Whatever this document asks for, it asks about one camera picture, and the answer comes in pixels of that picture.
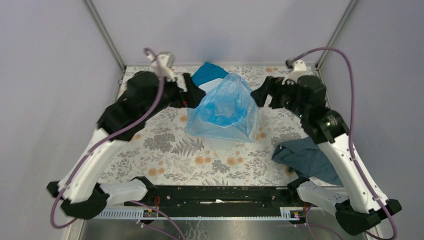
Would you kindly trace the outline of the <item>blue plastic trash bag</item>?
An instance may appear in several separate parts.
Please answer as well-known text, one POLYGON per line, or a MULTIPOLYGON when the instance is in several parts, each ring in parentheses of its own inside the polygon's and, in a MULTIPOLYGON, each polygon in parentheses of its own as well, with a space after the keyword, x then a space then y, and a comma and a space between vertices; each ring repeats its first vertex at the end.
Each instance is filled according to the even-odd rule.
POLYGON ((259 107, 252 89, 238 74, 229 73, 208 91, 196 108, 187 110, 187 134, 253 143, 258 128, 259 107))

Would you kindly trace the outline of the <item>white plastic trash bin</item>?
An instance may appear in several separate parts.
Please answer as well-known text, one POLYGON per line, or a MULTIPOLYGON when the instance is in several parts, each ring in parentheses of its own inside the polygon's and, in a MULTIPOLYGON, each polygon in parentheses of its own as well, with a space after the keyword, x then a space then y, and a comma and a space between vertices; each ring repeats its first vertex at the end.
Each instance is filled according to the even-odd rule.
POLYGON ((235 104, 222 81, 222 78, 217 78, 199 86, 206 96, 200 104, 201 123, 198 133, 216 151, 228 151, 236 143, 235 137, 230 133, 233 130, 231 116, 235 111, 235 104))

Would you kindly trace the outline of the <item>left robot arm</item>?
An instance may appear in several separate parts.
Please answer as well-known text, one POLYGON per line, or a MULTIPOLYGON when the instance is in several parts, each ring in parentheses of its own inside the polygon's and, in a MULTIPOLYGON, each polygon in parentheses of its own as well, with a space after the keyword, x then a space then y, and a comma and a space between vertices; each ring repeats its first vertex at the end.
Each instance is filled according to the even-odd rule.
POLYGON ((180 88, 174 78, 159 77, 151 71, 136 72, 127 81, 124 93, 100 116, 91 143, 74 168, 62 180, 47 185, 55 206, 68 217, 89 220, 107 206, 131 201, 152 204, 155 192, 145 177, 113 184, 99 183, 99 179, 153 116, 169 107, 194 109, 199 105, 205 91, 194 84, 190 74, 184 73, 183 80, 185 88, 180 88))

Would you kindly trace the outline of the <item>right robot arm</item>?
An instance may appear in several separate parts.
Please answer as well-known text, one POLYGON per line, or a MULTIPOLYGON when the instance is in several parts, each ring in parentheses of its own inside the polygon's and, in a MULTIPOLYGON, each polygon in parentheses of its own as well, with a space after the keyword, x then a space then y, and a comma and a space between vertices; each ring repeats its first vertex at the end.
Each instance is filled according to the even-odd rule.
POLYGON ((271 96, 272 109, 285 108, 300 118, 304 132, 326 155, 346 192, 341 196, 301 178, 289 184, 286 198, 291 205, 307 202, 327 211, 352 236, 365 233, 402 210, 400 202, 388 198, 365 168, 344 119, 327 107, 326 86, 318 77, 283 80, 269 76, 251 96, 259 107, 271 96))

